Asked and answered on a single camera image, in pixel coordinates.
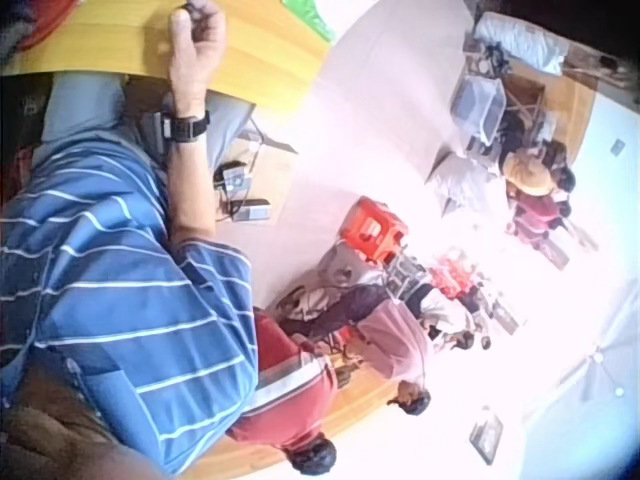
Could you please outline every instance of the dark trousers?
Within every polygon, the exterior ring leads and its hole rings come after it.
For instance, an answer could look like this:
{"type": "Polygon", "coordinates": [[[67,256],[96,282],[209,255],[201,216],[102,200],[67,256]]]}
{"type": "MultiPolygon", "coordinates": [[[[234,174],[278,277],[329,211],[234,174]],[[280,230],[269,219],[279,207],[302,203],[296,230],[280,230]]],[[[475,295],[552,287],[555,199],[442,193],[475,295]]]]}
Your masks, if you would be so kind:
{"type": "Polygon", "coordinates": [[[356,285],[316,318],[306,322],[287,318],[280,322],[280,328],[289,336],[300,333],[317,342],[346,325],[364,320],[389,298],[382,285],[356,285]]]}

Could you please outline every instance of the hand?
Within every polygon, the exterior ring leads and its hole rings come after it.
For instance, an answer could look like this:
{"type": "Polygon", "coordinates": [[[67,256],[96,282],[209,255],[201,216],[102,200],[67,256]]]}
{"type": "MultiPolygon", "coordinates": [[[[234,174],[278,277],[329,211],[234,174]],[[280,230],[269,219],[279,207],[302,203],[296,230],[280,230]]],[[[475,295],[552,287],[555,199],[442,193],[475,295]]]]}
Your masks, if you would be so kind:
{"type": "Polygon", "coordinates": [[[226,46],[224,13],[208,0],[189,0],[171,14],[169,80],[178,117],[204,116],[204,99],[226,46]]]}

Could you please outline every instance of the transparent plastic container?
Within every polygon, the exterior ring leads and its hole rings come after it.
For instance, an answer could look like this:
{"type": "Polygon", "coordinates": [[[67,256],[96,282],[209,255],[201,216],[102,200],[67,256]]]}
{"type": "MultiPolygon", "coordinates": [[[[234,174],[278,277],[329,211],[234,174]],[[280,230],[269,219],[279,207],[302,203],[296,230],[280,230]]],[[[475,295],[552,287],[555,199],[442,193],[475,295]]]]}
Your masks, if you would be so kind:
{"type": "Polygon", "coordinates": [[[451,115],[459,128],[491,145],[506,107],[500,79],[467,75],[456,92],[451,115]]]}

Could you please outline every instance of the blue striped shirt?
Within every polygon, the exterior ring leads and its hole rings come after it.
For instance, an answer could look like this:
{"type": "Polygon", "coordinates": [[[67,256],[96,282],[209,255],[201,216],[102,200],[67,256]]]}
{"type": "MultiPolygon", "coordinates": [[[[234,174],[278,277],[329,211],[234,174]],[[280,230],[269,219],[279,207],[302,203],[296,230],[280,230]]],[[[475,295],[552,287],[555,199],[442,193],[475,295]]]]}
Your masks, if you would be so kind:
{"type": "Polygon", "coordinates": [[[0,222],[2,408],[51,355],[120,441],[182,472],[256,387],[248,260],[199,239],[169,251],[165,188],[104,141],[41,164],[0,222]]]}

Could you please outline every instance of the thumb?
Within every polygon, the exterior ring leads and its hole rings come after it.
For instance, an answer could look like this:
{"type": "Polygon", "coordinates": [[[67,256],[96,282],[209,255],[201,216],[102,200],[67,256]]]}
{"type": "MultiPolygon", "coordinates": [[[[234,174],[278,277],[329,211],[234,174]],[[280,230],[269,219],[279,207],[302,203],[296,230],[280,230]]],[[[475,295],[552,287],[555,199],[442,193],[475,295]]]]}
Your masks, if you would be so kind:
{"type": "Polygon", "coordinates": [[[193,48],[191,17],[189,16],[189,12],[184,8],[175,9],[171,14],[170,27],[174,49],[182,50],[184,48],[193,48]]]}

